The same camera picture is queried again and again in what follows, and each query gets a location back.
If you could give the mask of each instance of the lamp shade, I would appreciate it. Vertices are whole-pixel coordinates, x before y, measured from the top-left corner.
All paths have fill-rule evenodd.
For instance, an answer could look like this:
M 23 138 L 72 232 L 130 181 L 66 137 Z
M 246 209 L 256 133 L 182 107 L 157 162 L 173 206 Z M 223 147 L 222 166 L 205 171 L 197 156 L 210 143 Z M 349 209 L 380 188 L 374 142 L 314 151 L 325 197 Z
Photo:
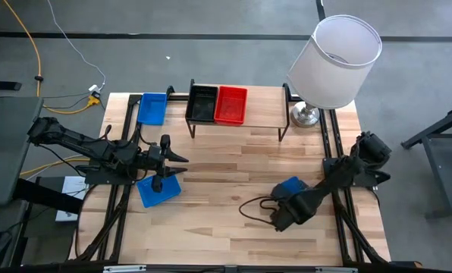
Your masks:
M 381 54 L 381 38 L 349 15 L 325 18 L 288 72 L 290 85 L 306 103 L 323 109 L 349 104 Z

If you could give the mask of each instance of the wooden table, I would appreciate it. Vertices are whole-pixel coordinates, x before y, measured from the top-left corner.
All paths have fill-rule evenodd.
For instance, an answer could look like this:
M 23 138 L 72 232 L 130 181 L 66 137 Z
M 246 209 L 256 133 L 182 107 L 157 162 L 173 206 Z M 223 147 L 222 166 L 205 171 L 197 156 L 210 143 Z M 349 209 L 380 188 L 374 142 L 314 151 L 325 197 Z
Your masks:
M 129 95 L 110 94 L 100 135 L 111 124 L 108 137 L 121 137 Z M 177 176 L 181 195 L 149 209 L 143 207 L 138 190 L 133 187 L 120 263 L 341 265 L 330 197 L 325 198 L 315 217 L 281 233 L 238 212 L 240 204 L 269 194 L 274 185 L 289 177 L 296 175 L 309 185 L 323 178 L 320 126 L 305 129 L 291 125 L 281 143 L 276 130 L 249 127 L 201 126 L 196 129 L 196 138 L 191 139 L 185 109 L 186 102 L 169 102 L 163 126 L 143 126 L 142 135 L 148 141 L 159 141 L 163 133 L 169 133 L 172 150 L 190 160 L 169 165 L 187 167 L 189 171 Z M 134 109 L 132 124 L 137 111 L 138 107 Z M 360 133 L 354 103 L 338 109 L 337 118 L 344 152 L 348 154 Z M 109 190 L 110 186 L 98 186 L 84 204 L 79 226 L 81 251 L 103 224 Z M 379 254 L 389 260 L 375 197 L 367 190 L 353 188 L 353 201 L 359 228 Z M 257 203 L 246 206 L 244 211 L 268 220 L 268 212 Z M 350 232 L 347 236 L 354 257 Z

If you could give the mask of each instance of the white cable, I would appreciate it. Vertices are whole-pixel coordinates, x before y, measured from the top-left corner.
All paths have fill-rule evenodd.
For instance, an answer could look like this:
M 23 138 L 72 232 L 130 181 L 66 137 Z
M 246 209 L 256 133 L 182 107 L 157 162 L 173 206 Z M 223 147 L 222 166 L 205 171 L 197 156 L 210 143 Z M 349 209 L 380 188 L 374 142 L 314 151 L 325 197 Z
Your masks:
M 104 87 L 105 84 L 106 84 L 106 76 L 105 76 L 105 74 L 101 71 L 101 69 L 99 69 L 98 66 L 89 63 L 89 62 L 84 58 L 83 53 L 81 53 L 79 50 L 77 50 L 77 48 L 73 45 L 73 43 L 68 39 L 66 33 L 63 31 L 63 29 L 59 26 L 58 22 L 56 21 L 56 16 L 54 15 L 54 10 L 52 9 L 51 2 L 50 2 L 49 0 L 47 0 L 47 3 L 49 4 L 49 8 L 51 9 L 52 19 L 54 20 L 54 24 L 55 24 L 55 25 L 58 27 L 58 29 L 61 31 L 62 35 L 64 35 L 64 37 L 66 38 L 67 42 L 69 42 L 69 44 L 73 47 L 74 51 L 77 52 L 77 54 L 79 54 L 79 55 L 81 56 L 81 58 L 83 59 L 83 61 L 84 61 L 86 64 L 88 64 L 88 65 L 90 65 L 90 66 L 96 68 L 96 70 L 103 76 L 103 83 L 102 83 L 102 86 L 99 87 L 99 90 L 101 91 L 101 89 L 103 89 L 103 87 Z
M 68 160 L 68 159 L 71 159 L 71 158 L 76 158 L 76 157 L 81 157 L 81 156 L 82 156 L 82 155 L 72 155 L 72 156 L 68 156 L 67 158 L 63 158 L 63 159 L 64 159 L 64 160 Z M 42 170 L 40 170 L 40 171 L 36 172 L 35 174 L 33 174 L 33 175 L 29 176 L 28 178 L 26 178 L 26 180 L 30 180 L 31 178 L 36 177 L 37 175 L 39 175 L 39 174 L 42 173 L 43 171 L 49 169 L 50 167 L 54 167 L 54 166 L 48 166 L 48 167 L 45 167 L 45 168 L 43 168 Z

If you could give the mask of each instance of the yellow cable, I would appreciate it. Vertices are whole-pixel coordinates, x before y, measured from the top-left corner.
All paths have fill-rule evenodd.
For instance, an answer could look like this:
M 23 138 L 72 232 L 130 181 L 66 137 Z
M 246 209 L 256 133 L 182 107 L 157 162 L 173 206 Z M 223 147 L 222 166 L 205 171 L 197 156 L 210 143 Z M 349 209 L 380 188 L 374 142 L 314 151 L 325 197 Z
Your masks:
M 66 162 L 88 162 L 89 159 L 86 159 L 86 158 L 74 158 L 74 159 L 68 159 L 68 160 L 65 160 L 65 161 Z M 42 165 L 42 166 L 39 166 L 39 167 L 34 168 L 32 170 L 29 170 L 29 171 L 23 171 L 19 175 L 22 176 L 22 175 L 26 175 L 26 174 L 32 174 L 33 172 L 40 171 L 43 168 L 53 167 L 53 166 L 60 165 L 60 164 L 64 164 L 64 162 L 57 161 L 57 162 L 49 163 L 49 164 L 46 164 L 46 165 Z
M 17 19 L 17 21 L 19 22 L 20 26 L 24 29 L 24 31 L 26 32 L 27 36 L 29 37 L 30 42 L 32 43 L 32 47 L 34 47 L 34 51 L 36 52 L 36 57 L 37 57 L 37 76 L 41 77 L 41 57 L 39 55 L 39 50 L 37 49 L 37 45 L 34 42 L 34 39 L 32 38 L 32 36 L 30 35 L 29 31 L 27 30 L 26 26 L 24 25 L 24 23 L 22 22 L 22 20 L 20 19 L 20 17 L 17 15 L 17 13 L 14 11 L 14 9 L 10 6 L 10 4 L 8 4 L 7 0 L 2 0 L 8 7 L 8 9 L 12 12 L 12 14 L 14 15 L 15 19 Z M 39 80 L 37 80 L 37 96 L 39 97 L 41 92 L 41 82 Z M 47 110 L 57 113 L 57 114 L 62 114 L 62 115 L 72 115 L 72 114 L 77 114 L 80 113 L 82 111 L 85 111 L 86 109 L 88 109 L 89 107 L 91 107 L 92 105 L 95 105 L 95 103 L 91 103 L 91 99 L 88 102 L 88 105 L 86 105 L 85 107 L 76 110 L 76 111 L 58 111 L 58 110 L 54 110 L 53 108 L 49 108 L 46 105 L 43 105 L 44 108 L 46 108 Z

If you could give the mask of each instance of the red container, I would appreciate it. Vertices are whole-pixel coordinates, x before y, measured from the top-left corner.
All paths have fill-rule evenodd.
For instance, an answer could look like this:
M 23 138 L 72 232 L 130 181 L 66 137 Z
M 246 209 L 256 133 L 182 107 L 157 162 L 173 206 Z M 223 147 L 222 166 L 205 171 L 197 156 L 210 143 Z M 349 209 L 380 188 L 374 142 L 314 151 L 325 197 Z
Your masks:
M 214 121 L 222 125 L 241 125 L 246 113 L 245 88 L 220 86 Z

